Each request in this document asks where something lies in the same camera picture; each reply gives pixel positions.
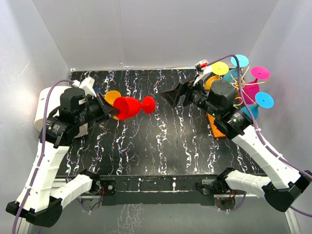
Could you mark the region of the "orange wine glass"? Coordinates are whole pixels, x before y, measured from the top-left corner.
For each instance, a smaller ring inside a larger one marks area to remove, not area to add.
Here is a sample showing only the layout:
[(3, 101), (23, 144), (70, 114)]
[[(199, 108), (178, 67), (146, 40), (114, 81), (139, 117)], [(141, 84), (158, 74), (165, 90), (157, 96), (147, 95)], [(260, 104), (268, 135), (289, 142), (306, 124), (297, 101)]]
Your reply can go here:
[(105, 94), (104, 99), (111, 105), (114, 106), (114, 102), (117, 98), (121, 97), (121, 93), (116, 90), (111, 90)]

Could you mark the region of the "red wine glass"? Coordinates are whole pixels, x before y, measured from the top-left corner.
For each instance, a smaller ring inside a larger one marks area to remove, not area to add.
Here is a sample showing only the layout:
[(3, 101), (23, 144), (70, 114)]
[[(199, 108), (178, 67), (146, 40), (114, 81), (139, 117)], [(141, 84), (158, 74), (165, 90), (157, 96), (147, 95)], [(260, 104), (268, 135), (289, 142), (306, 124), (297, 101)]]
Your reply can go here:
[(146, 114), (151, 114), (156, 108), (156, 102), (150, 96), (146, 96), (142, 102), (133, 97), (118, 97), (113, 107), (120, 111), (117, 118), (125, 120), (136, 116), (141, 110)]

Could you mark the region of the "yellow wine glass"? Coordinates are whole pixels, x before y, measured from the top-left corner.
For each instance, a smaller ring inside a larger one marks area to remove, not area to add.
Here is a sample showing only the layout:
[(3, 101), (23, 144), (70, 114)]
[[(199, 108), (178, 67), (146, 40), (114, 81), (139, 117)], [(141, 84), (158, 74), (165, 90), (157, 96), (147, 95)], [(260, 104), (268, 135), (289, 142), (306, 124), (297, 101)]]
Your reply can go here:
[(212, 65), (212, 73), (214, 74), (205, 82), (204, 89), (210, 90), (211, 85), (216, 80), (221, 80), (221, 76), (229, 72), (229, 67), (226, 63), (218, 61)]

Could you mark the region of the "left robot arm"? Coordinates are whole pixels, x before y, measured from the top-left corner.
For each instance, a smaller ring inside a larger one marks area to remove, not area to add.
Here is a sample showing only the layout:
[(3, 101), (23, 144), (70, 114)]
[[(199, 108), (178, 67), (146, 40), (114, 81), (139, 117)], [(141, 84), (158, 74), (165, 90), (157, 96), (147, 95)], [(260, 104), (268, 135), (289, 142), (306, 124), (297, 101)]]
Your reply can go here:
[(80, 127), (90, 121), (108, 120), (119, 112), (99, 93), (92, 96), (81, 88), (65, 89), (60, 95), (60, 105), (44, 114), (31, 173), (20, 196), (7, 204), (6, 211), (33, 225), (52, 227), (62, 210), (81, 194), (98, 193), (99, 175), (86, 169), (56, 190), (52, 190), (52, 185)]

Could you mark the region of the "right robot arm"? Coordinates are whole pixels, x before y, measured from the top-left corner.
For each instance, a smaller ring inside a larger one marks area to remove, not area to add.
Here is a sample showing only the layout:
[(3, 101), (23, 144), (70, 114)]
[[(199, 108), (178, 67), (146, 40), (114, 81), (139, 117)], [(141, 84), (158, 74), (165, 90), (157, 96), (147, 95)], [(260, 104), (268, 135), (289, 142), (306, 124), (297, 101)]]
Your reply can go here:
[(215, 117), (216, 128), (236, 145), (241, 147), (265, 172), (265, 176), (241, 173), (234, 168), (226, 168), (210, 184), (197, 183), (202, 193), (229, 193), (240, 190), (263, 197), (276, 210), (287, 211), (312, 182), (310, 171), (300, 172), (289, 166), (282, 155), (278, 155), (265, 141), (255, 121), (245, 112), (234, 106), (236, 92), (222, 80), (213, 82), (209, 91), (201, 82), (194, 80), (180, 82), (161, 96), (176, 107), (181, 96), (185, 96), (183, 106), (194, 104)]

